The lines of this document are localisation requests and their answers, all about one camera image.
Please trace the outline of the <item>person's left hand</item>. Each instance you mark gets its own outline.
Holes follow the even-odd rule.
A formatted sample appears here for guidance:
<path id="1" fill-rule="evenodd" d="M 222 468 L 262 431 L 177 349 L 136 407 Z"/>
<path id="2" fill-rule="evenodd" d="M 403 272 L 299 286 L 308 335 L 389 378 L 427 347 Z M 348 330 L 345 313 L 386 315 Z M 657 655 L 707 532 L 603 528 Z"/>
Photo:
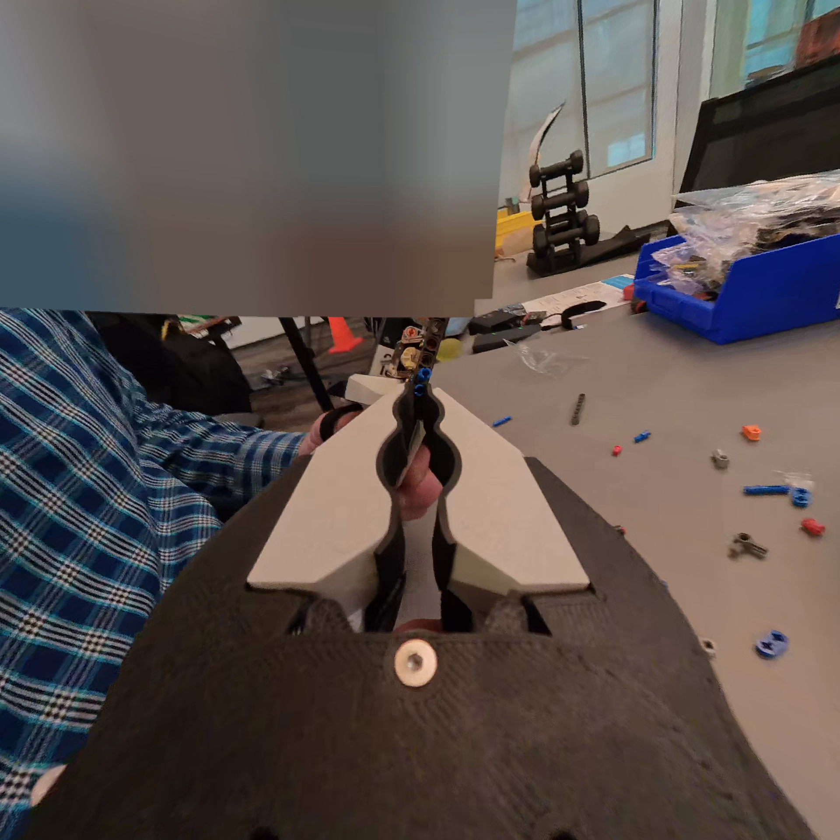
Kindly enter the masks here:
<path id="1" fill-rule="evenodd" d="M 346 427 L 350 421 L 362 412 L 362 407 L 343 406 L 340 409 L 332 409 L 332 411 L 320 415 L 310 426 L 306 437 L 300 444 L 298 456 L 313 454 L 315 449 L 328 439 L 328 431 L 332 431 L 333 434 L 338 433 L 340 429 Z M 425 444 L 420 444 L 395 491 L 401 519 L 404 522 L 422 518 L 442 491 L 443 487 L 440 480 L 431 470 L 430 457 L 431 453 L 428 447 Z"/>

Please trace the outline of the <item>person's blue plaid shirt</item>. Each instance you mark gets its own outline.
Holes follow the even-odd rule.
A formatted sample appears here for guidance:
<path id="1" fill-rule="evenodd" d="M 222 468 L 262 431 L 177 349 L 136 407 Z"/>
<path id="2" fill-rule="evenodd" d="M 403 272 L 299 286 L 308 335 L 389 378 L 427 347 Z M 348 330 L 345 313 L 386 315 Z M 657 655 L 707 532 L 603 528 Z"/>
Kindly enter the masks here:
<path id="1" fill-rule="evenodd" d="M 135 636 L 236 496 L 245 438 L 148 401 L 82 314 L 3 309 L 2 838 L 79 750 Z"/>

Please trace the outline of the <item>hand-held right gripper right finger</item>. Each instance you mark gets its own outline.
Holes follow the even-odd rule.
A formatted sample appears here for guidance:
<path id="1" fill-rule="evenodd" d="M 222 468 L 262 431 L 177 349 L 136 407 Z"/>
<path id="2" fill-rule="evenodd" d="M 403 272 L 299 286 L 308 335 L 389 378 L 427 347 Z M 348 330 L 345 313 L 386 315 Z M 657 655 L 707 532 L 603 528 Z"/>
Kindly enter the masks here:
<path id="1" fill-rule="evenodd" d="M 440 620 L 470 632 L 510 596 L 586 592 L 591 580 L 527 459 L 446 392 L 427 446 L 442 470 L 432 560 Z"/>

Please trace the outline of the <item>medium black dumbbell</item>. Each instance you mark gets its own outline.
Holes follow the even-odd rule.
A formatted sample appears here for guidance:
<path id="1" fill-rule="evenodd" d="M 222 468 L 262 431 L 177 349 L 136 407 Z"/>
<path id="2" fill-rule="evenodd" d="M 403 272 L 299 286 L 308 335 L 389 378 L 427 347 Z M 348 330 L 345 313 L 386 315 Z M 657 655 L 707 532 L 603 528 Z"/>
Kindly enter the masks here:
<path id="1" fill-rule="evenodd" d="M 549 211 L 562 207 L 584 208 L 590 197 L 588 181 L 574 182 L 571 188 L 560 193 L 545 194 L 541 192 L 531 201 L 531 214 L 534 220 L 542 221 Z"/>

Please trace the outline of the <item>black monitor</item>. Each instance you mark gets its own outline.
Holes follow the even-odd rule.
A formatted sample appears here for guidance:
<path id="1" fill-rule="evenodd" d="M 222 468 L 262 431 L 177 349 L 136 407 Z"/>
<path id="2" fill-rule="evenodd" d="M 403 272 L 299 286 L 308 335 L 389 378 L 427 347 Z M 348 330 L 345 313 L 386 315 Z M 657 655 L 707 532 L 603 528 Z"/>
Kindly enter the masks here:
<path id="1" fill-rule="evenodd" d="M 839 167 L 839 56 L 700 106 L 676 193 Z"/>

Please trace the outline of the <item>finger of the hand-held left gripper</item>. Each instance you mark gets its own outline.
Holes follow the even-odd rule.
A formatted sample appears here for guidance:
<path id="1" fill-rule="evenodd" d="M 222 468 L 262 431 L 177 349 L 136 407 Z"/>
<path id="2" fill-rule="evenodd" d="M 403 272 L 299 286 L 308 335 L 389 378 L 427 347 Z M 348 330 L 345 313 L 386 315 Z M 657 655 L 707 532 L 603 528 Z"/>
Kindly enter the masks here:
<path id="1" fill-rule="evenodd" d="M 345 385 L 345 400 L 372 405 L 384 396 L 393 397 L 402 392 L 402 380 L 371 374 L 352 374 Z"/>

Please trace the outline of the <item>small black dumbbell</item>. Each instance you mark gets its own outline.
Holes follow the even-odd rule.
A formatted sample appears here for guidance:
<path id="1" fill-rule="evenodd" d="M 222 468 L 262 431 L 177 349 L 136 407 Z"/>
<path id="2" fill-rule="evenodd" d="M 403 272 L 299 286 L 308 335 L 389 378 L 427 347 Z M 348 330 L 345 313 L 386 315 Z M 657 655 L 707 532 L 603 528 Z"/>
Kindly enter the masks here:
<path id="1" fill-rule="evenodd" d="M 574 175 L 583 172 L 584 164 L 585 158 L 582 150 L 574 150 L 566 160 L 556 164 L 541 166 L 538 162 L 534 162 L 528 172 L 530 186 L 531 188 L 537 188 L 544 182 L 562 176 L 571 179 Z"/>

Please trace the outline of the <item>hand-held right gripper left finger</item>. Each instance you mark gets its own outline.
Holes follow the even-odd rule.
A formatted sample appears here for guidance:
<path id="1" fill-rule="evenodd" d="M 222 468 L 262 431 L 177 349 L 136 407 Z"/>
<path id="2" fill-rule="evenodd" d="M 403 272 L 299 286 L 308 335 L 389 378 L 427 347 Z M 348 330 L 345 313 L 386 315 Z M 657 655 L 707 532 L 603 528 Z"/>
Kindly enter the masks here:
<path id="1" fill-rule="evenodd" d="M 382 395 L 318 447 L 248 573 L 258 591 L 336 601 L 365 632 L 390 632 L 406 584 L 406 540 L 393 492 L 406 455 Z"/>

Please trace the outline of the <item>white curved strip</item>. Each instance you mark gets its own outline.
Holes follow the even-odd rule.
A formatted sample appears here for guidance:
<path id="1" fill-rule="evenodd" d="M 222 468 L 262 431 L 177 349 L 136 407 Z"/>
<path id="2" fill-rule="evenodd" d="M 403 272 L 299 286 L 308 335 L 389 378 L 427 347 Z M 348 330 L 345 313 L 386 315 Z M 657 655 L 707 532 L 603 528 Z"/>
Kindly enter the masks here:
<path id="1" fill-rule="evenodd" d="M 566 104 L 566 101 L 559 102 L 556 105 L 556 107 L 553 108 L 548 113 L 545 120 L 542 122 L 541 126 L 539 127 L 539 129 L 537 130 L 537 132 L 534 134 L 534 136 L 532 138 L 532 141 L 530 143 L 529 150 L 528 150 L 527 171 L 526 171 L 526 175 L 525 175 L 525 178 L 524 178 L 524 183 L 521 187 L 521 190 L 520 190 L 520 193 L 519 193 L 519 196 L 518 196 L 520 204 L 524 204 L 524 203 L 525 204 L 530 204 L 530 202 L 531 202 L 531 195 L 532 195 L 532 192 L 534 190 L 534 186 L 531 184 L 530 171 L 534 166 L 539 167 L 541 148 L 542 148 L 544 139 L 545 139 L 546 135 L 548 134 L 548 132 L 551 130 L 554 123 L 556 122 L 557 118 L 562 113 L 562 110 L 564 109 L 565 104 Z"/>

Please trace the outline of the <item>blue plastic bin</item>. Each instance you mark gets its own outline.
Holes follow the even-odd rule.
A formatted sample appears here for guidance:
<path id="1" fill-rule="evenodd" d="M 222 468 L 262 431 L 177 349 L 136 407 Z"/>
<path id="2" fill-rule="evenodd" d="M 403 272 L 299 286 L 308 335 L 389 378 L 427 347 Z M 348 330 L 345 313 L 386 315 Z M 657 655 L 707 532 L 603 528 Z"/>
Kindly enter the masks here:
<path id="1" fill-rule="evenodd" d="M 674 236 L 645 245 L 634 279 L 636 299 L 662 319 L 717 344 L 834 322 L 839 318 L 839 235 L 735 261 L 717 300 L 703 301 L 654 279 L 659 250 Z"/>

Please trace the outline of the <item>black sign stand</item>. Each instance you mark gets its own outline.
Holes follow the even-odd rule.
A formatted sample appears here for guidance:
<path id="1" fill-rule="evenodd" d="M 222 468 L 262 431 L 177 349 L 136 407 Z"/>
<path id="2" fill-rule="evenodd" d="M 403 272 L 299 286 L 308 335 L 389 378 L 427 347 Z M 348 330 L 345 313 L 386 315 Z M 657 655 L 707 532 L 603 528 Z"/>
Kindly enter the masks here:
<path id="1" fill-rule="evenodd" d="M 292 352 L 297 358 L 302 373 L 320 406 L 326 413 L 333 409 L 332 399 L 327 387 L 322 381 L 319 370 L 314 361 L 314 353 L 305 343 L 294 318 L 278 318 L 283 333 L 287 336 Z"/>

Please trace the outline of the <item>black dumbbell rack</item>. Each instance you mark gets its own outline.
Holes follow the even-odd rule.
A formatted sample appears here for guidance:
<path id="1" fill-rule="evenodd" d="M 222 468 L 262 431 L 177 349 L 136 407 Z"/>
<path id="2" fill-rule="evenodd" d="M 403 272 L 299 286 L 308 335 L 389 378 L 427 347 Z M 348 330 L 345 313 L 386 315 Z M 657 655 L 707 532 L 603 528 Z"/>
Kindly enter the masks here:
<path id="1" fill-rule="evenodd" d="M 587 181 L 585 179 L 576 181 L 574 175 L 572 178 L 559 177 L 554 180 L 544 182 L 541 186 L 535 188 L 531 195 L 531 201 L 535 195 L 545 193 L 548 195 L 555 193 L 562 193 L 571 188 L 574 182 Z M 582 208 L 574 206 L 562 207 L 553 211 L 549 211 L 542 221 L 535 220 L 536 225 L 546 224 L 554 225 L 566 218 L 573 217 L 580 211 L 585 211 L 587 205 Z M 538 258 L 532 252 L 528 253 L 526 264 L 532 273 L 539 277 L 551 277 L 565 272 L 576 270 L 579 268 L 591 266 L 609 259 L 619 256 L 626 256 L 637 252 L 641 247 L 647 244 L 652 237 L 652 229 L 650 227 L 631 228 L 624 226 L 618 233 L 609 238 L 602 238 L 602 230 L 598 243 L 592 247 L 586 247 L 581 243 L 580 249 L 572 250 L 569 246 L 561 246 L 557 248 L 553 255 L 547 258 Z"/>

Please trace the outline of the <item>person's left forearm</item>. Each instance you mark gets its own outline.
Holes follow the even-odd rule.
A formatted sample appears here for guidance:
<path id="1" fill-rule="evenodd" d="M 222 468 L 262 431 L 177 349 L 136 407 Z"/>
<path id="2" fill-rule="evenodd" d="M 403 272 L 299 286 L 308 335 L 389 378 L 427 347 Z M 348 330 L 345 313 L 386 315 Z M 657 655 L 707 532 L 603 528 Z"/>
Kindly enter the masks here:
<path id="1" fill-rule="evenodd" d="M 156 513 L 207 530 L 249 504 L 302 453 L 303 434 L 224 423 L 133 394 L 127 414 Z"/>

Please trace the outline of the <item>black lego technic assembly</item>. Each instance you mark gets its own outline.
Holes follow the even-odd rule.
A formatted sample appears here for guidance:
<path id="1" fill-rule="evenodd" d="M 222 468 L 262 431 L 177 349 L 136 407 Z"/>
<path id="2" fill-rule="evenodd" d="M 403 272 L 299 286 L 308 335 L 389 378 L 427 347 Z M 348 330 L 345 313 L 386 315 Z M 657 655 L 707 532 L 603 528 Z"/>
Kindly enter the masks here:
<path id="1" fill-rule="evenodd" d="M 401 479 L 424 440 L 430 382 L 447 326 L 448 318 L 420 318 L 405 324 L 383 362 L 385 378 L 400 386 L 395 416 L 406 456 Z"/>

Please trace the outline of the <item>glass window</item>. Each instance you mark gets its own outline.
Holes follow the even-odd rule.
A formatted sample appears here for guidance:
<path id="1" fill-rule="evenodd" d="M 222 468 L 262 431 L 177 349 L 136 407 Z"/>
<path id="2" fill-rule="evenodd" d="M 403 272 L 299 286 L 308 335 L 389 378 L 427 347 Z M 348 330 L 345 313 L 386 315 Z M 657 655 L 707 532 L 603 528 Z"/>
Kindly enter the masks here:
<path id="1" fill-rule="evenodd" d="M 709 94 L 722 98 L 794 70 L 803 34 L 838 1 L 717 1 Z"/>
<path id="2" fill-rule="evenodd" d="M 502 147 L 500 194 L 515 192 L 544 135 L 540 159 L 584 153 L 586 174 L 648 160 L 654 151 L 656 2 L 519 1 Z"/>

